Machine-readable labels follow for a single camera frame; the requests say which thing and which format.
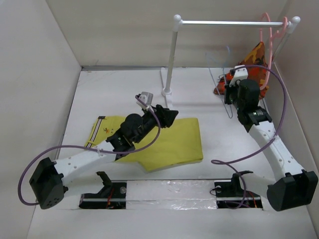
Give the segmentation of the yellow trousers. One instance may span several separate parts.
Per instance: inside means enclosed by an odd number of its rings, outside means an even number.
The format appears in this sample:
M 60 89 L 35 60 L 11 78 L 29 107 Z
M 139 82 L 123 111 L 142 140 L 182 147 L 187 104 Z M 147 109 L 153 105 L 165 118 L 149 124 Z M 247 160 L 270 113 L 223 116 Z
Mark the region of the yellow trousers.
M 112 136 L 124 121 L 122 116 L 101 116 L 93 124 L 85 147 L 93 148 Z M 203 159 L 197 118 L 176 119 L 170 128 L 162 128 L 156 142 L 147 149 L 119 159 L 121 163 L 138 163 L 150 172 Z

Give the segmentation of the light blue wire hanger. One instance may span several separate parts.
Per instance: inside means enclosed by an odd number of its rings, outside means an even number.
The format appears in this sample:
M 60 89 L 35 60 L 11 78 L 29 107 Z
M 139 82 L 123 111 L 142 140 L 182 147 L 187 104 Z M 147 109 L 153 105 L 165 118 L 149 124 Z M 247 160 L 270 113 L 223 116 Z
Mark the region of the light blue wire hanger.
M 227 66 L 228 62 L 229 62 L 229 58 L 230 58 L 230 48 L 229 46 L 226 46 L 226 49 L 227 49 L 227 57 L 223 60 L 223 62 L 218 62 L 215 57 L 213 56 L 213 54 L 211 52 L 206 52 L 205 53 L 205 57 L 206 57 L 206 62 L 207 62 L 207 67 L 208 67 L 208 70 L 209 70 L 209 74 L 213 80 L 213 83 L 214 83 L 214 86 L 215 86 L 215 90 L 217 91 L 217 94 L 218 96 L 220 97 L 222 103 L 223 103 L 223 106 L 226 110 L 226 113 L 228 115 L 228 117 L 231 119 L 233 118 L 233 111 L 232 111 L 232 108 L 230 105 L 228 105 L 228 107 L 226 106 L 224 100 L 222 99 L 222 97 L 224 95 L 221 94 L 222 90 L 221 90 L 221 87 L 219 88 L 218 87 L 218 84 L 217 82 L 215 81 L 214 77 L 213 77 L 213 74 L 211 72 L 211 69 L 210 69 L 210 64 L 211 63 L 216 63 L 221 69 L 222 69 L 222 75 L 219 76 L 219 82 L 218 83 L 223 83 L 223 86 L 225 86 L 226 84 L 226 74 L 225 74 L 225 67 Z

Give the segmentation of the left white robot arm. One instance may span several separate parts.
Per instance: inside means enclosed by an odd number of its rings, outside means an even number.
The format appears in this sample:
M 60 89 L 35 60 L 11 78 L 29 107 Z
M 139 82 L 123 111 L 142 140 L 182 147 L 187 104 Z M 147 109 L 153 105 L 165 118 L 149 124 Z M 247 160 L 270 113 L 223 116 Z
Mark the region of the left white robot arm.
M 140 149 L 136 149 L 135 144 L 141 142 L 155 127 L 171 127 L 178 115 L 177 110 L 161 105 L 147 106 L 143 112 L 143 116 L 128 115 L 112 136 L 93 148 L 85 147 L 83 152 L 65 159 L 42 159 L 29 180 L 41 209 L 49 209 L 60 203 L 70 192 L 71 181 L 82 173 L 150 147 L 154 140 Z

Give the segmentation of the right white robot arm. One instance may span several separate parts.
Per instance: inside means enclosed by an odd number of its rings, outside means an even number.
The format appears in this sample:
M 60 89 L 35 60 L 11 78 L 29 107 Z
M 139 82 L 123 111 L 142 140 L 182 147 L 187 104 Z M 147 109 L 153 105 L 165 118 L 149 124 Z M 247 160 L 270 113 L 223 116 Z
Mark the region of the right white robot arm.
M 244 79 L 225 85 L 225 102 L 237 110 L 239 122 L 260 146 L 274 174 L 268 180 L 249 172 L 230 184 L 231 192 L 242 196 L 248 190 L 265 197 L 275 211 L 283 211 L 311 203 L 318 177 L 307 172 L 290 154 L 267 111 L 259 106 L 257 82 Z

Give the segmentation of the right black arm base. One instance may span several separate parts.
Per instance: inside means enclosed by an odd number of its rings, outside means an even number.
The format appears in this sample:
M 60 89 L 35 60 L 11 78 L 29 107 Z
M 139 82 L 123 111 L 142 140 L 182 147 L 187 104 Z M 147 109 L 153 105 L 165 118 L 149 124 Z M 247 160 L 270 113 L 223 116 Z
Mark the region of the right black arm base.
M 244 196 L 240 176 L 249 173 L 253 172 L 245 170 L 234 173 L 230 179 L 214 181 L 214 186 L 209 193 L 215 196 L 218 209 L 237 209 L 237 207 L 263 209 L 262 200 L 258 194 L 246 190 Z

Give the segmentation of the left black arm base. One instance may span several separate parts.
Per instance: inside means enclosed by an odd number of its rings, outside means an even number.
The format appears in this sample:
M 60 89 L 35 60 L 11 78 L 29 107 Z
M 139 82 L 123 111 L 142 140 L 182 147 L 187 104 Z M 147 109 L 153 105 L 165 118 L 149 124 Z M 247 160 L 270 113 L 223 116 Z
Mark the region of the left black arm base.
M 126 209 L 127 181 L 112 181 L 104 171 L 96 173 L 103 183 L 98 193 L 82 194 L 80 209 Z

